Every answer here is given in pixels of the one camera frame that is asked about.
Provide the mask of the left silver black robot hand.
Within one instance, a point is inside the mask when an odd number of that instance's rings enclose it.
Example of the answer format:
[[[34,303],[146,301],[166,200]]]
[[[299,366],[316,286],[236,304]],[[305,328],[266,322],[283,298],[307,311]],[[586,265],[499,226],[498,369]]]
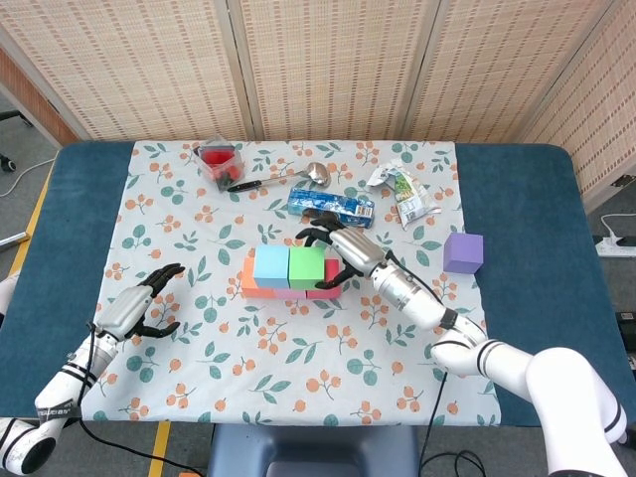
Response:
[[[164,338],[172,335],[181,325],[174,321],[165,328],[146,326],[145,313],[167,283],[185,267],[181,263],[170,263],[154,270],[137,285],[124,289],[106,310],[93,320],[96,336],[109,336],[116,342],[130,339],[133,335],[148,338]]]

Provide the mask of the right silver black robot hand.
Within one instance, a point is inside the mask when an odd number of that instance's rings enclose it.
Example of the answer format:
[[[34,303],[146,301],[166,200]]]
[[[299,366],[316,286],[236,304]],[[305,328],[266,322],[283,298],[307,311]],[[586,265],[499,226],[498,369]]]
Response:
[[[355,228],[342,224],[334,213],[324,213],[313,219],[310,225],[295,237],[303,239],[305,247],[310,247],[316,240],[330,245],[344,264],[334,278],[318,281],[315,284],[317,289],[335,288],[354,276],[370,278],[377,269],[387,266],[382,248]]]

